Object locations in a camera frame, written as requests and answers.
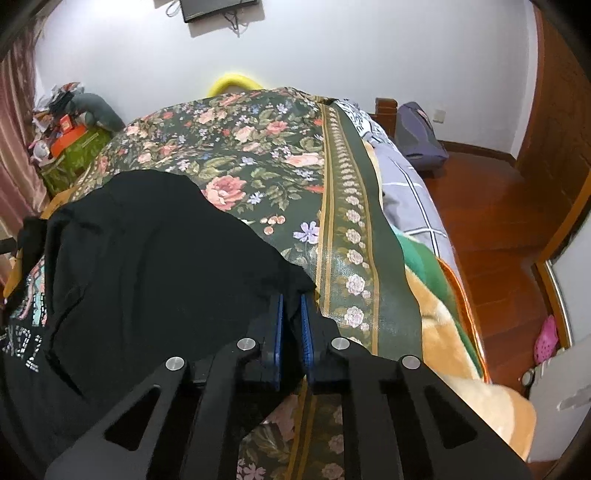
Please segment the lilac checked quilt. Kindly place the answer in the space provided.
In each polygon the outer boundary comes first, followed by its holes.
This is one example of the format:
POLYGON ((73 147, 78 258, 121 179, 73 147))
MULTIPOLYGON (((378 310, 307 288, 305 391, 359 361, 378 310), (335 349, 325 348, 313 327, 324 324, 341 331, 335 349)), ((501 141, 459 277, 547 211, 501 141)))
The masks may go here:
POLYGON ((374 149, 382 184, 383 210, 391 228, 397 234, 424 244, 459 274, 454 247, 419 173, 369 113, 349 100, 339 100, 337 105, 348 115, 360 137, 374 149))

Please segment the pink slipper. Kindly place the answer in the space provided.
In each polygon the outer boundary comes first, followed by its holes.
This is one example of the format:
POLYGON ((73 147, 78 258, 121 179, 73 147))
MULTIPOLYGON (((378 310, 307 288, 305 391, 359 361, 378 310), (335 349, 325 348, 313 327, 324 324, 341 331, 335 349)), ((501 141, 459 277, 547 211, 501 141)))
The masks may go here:
POLYGON ((558 329, 553 315, 543 322, 541 331, 534 344, 534 361, 537 365, 549 360, 559 344, 558 329))

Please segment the black t-shirt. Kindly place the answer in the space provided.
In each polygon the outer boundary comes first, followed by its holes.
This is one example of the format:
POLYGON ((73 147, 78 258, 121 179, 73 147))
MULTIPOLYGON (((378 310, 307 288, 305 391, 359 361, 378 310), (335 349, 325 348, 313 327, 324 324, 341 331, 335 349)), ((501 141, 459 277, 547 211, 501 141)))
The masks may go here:
POLYGON ((28 225, 1 325, 1 428, 36 475, 168 358, 245 336, 315 285, 175 174, 115 175, 28 225))

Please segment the pink striped curtain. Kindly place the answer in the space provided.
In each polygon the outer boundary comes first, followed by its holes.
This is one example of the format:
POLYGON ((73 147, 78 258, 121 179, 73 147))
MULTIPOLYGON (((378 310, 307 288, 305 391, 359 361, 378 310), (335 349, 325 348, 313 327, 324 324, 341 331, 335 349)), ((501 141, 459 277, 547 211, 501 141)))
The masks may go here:
POLYGON ((36 28, 21 31, 1 61, 1 225, 10 234, 49 201, 28 153, 34 137, 36 28))

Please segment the grey plush toy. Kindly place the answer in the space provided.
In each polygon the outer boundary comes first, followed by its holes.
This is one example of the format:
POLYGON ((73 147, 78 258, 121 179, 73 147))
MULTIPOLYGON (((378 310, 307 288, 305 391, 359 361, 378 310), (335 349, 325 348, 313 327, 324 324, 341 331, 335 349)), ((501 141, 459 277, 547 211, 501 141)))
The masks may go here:
POLYGON ((125 127, 122 119, 99 95, 78 93, 72 96, 65 111, 75 117, 82 116, 87 127, 99 126, 111 133, 117 133, 125 127))

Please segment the green storage box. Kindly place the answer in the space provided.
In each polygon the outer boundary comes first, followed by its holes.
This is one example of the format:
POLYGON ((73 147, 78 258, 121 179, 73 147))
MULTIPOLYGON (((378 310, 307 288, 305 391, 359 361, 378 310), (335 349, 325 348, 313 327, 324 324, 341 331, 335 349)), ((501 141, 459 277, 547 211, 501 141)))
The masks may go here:
POLYGON ((75 143, 64 149, 59 157, 40 169, 41 176, 51 197, 69 189, 94 161, 99 152, 112 138, 101 127, 87 128, 87 132, 75 143))

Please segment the orange box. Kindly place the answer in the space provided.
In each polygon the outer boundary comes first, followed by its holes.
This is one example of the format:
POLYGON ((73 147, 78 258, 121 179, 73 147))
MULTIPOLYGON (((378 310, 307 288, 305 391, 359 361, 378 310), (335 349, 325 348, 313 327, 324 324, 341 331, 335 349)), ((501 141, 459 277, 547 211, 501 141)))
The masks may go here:
POLYGON ((62 134, 52 143, 50 147, 51 155, 53 157, 59 157, 64 149, 75 143, 86 132, 87 128, 84 125, 77 125, 67 133, 62 134))

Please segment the wooden door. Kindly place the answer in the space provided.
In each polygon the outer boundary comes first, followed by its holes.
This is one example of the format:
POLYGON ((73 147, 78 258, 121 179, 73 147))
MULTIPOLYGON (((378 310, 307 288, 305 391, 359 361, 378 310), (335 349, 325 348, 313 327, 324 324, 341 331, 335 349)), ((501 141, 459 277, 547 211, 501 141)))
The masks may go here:
POLYGON ((590 80, 554 25, 535 5, 537 70, 516 169, 533 194, 526 248, 537 254, 559 230, 590 175, 590 80))

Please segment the purple bag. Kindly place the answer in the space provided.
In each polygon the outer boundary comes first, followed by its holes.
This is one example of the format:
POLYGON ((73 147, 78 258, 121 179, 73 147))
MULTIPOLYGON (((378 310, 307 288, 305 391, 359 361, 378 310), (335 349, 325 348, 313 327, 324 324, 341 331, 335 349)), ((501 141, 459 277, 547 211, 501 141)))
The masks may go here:
POLYGON ((416 102, 398 107, 394 142, 417 171, 433 171, 449 159, 424 109, 416 102))

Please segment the floral green bedspread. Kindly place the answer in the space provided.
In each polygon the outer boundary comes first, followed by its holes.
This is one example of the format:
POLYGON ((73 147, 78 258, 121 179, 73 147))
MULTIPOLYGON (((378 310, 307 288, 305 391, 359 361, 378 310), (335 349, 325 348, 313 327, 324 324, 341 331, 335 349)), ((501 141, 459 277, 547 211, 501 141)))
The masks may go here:
POLYGON ((405 358, 422 319, 372 161, 331 100, 283 88, 178 104, 135 120, 69 202, 115 175, 190 179, 311 277, 283 297, 280 389, 262 380, 263 315, 189 361, 168 358, 48 468, 50 479, 405 479, 424 448, 405 358), (335 321, 334 380, 308 383, 301 296, 335 321))

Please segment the wooden bed post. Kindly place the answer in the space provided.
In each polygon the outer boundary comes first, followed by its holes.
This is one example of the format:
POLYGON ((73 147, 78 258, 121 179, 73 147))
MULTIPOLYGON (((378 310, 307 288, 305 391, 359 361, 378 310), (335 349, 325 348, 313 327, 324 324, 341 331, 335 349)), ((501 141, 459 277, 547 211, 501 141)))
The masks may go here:
POLYGON ((377 98, 375 111, 370 115, 390 138, 396 135, 398 120, 398 102, 391 98, 377 98))

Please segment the wall-mounted black monitor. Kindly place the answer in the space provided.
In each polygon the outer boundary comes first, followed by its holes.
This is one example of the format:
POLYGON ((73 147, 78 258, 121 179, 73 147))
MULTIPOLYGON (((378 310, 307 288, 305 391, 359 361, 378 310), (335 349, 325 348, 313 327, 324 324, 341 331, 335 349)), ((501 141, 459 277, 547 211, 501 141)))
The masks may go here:
POLYGON ((259 0, 179 0, 185 23, 216 14, 235 13, 239 9, 257 4, 259 0))

